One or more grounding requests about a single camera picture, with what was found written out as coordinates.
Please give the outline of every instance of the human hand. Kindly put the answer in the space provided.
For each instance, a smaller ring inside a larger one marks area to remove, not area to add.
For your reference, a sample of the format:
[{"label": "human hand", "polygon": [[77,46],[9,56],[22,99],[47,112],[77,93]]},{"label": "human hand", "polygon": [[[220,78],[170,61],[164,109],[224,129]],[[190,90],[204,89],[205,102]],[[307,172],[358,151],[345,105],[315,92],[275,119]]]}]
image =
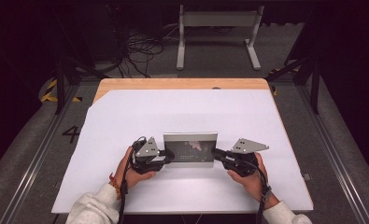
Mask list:
[{"label": "human hand", "polygon": [[[268,180],[268,174],[266,173],[265,166],[263,165],[263,158],[261,157],[260,153],[255,152],[254,153],[257,162],[259,163],[259,168],[261,171],[263,171],[263,174],[265,175],[266,180]],[[245,191],[251,195],[257,202],[260,202],[263,197],[263,182],[261,180],[260,175],[258,172],[254,172],[253,175],[242,177],[239,174],[237,174],[233,170],[229,170],[227,174],[237,183],[243,185],[243,188],[245,188]],[[272,206],[275,206],[279,203],[279,200],[277,197],[272,194],[269,197],[269,200],[265,203],[265,209],[270,208]]]},{"label": "human hand", "polygon": [[[128,149],[126,150],[125,156],[122,158],[122,160],[120,161],[120,164],[117,167],[117,171],[115,173],[115,179],[117,181],[117,185],[120,187],[121,186],[121,181],[122,181],[122,177],[123,177],[123,173],[125,171],[125,166],[127,161],[130,159],[131,157],[131,151],[132,151],[132,147],[128,147]],[[128,185],[128,189],[134,187],[138,182],[142,181],[142,180],[148,180],[150,178],[152,178],[153,176],[156,175],[155,171],[151,171],[151,172],[147,172],[145,174],[138,174],[136,171],[134,171],[132,168],[130,168],[127,172],[126,172],[126,183]]]}]

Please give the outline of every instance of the wooden table edge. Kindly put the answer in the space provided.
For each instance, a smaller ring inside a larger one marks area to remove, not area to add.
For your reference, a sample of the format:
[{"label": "wooden table edge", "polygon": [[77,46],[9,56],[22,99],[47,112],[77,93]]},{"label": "wooden table edge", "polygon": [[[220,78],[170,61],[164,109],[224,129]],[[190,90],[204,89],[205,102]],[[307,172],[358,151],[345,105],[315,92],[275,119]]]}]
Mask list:
[{"label": "wooden table edge", "polygon": [[112,90],[269,90],[263,78],[105,78],[100,81],[93,103]]}]

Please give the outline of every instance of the white sleeve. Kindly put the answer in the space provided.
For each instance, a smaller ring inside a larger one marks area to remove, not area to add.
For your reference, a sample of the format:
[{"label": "white sleeve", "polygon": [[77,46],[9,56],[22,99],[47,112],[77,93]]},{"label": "white sleeve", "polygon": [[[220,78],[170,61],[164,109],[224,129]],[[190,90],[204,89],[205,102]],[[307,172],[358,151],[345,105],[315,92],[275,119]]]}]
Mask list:
[{"label": "white sleeve", "polygon": [[105,184],[96,194],[86,193],[80,197],[71,208],[66,223],[117,223],[120,203],[114,187]]},{"label": "white sleeve", "polygon": [[307,216],[295,215],[283,201],[263,211],[263,216],[269,224],[312,224]]}]

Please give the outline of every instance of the person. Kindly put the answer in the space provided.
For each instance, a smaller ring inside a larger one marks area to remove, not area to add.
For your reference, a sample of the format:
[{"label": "person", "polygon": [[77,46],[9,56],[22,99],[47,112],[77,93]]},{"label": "person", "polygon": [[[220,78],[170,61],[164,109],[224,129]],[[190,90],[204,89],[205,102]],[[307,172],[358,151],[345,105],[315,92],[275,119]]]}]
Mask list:
[{"label": "person", "polygon": [[[121,205],[119,192],[116,187],[121,184],[122,176],[125,170],[126,162],[130,158],[132,147],[129,147],[125,156],[120,161],[114,178],[99,189],[97,193],[86,193],[81,196],[71,208],[66,223],[117,223],[119,220],[119,209]],[[263,165],[263,158],[256,153],[259,168],[265,174],[267,173]],[[227,171],[231,179],[241,184],[245,191],[258,202],[262,199],[262,181],[260,176],[255,173],[250,176],[241,177],[232,170]],[[138,174],[133,169],[126,173],[128,189],[133,188],[138,182],[148,180],[156,175],[156,172],[148,172],[143,175]],[[275,194],[271,194],[269,200],[265,203],[264,218],[269,224],[311,224],[311,220],[305,215],[295,215],[290,208],[280,201]]]}]

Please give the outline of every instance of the white paper sheet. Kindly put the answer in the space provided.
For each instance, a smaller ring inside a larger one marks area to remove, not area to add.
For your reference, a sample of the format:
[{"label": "white paper sheet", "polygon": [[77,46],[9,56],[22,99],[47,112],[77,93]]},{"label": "white paper sheet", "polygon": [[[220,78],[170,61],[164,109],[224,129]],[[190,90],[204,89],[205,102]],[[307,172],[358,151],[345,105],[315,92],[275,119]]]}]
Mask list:
[{"label": "white paper sheet", "polygon": [[[269,183],[291,210],[313,203],[290,141],[268,90],[110,91],[88,111],[77,148],[64,175],[52,213],[68,213],[81,195],[97,192],[115,172],[127,147],[140,136],[218,132],[217,148],[239,137],[266,144],[262,151]],[[258,203],[215,161],[213,168],[163,168],[130,189],[126,214],[256,212]]]}]

